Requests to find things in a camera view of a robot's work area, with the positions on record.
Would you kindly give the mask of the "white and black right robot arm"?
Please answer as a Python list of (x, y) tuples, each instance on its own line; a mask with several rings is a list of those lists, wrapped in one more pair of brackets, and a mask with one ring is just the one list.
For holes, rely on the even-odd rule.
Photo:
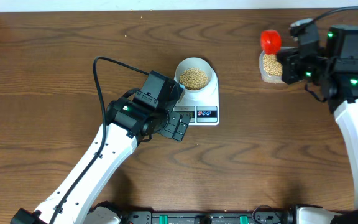
[(344, 138), (354, 183), (354, 211), (330, 212), (319, 206), (294, 205), (284, 215), (284, 223), (358, 223), (358, 27), (333, 25), (325, 47), (319, 45), (318, 28), (313, 22), (292, 24), (296, 48), (280, 50), (282, 81), (292, 84), (306, 80), (320, 87), (322, 103), (327, 103)]

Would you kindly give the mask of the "white digital kitchen scale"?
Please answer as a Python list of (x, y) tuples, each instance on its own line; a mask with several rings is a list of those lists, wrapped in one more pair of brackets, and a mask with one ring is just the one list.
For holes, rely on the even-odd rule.
[(204, 90), (185, 89), (183, 98), (175, 105), (177, 113), (190, 117), (190, 125), (216, 126), (219, 124), (219, 84), (213, 71), (213, 82)]

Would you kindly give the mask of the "red plastic measuring scoop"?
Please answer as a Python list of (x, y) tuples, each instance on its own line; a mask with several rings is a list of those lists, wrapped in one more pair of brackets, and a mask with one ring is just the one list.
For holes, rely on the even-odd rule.
[(276, 54), (282, 46), (282, 39), (276, 30), (264, 30), (260, 35), (260, 45), (266, 54)]

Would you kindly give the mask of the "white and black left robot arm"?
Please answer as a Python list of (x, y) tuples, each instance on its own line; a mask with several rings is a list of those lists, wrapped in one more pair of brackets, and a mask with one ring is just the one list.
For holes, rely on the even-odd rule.
[(38, 207), (19, 209), (11, 223), (83, 223), (116, 169), (154, 134), (182, 141), (190, 117), (174, 111), (185, 86), (151, 71), (141, 89), (110, 102), (88, 150), (62, 184)]

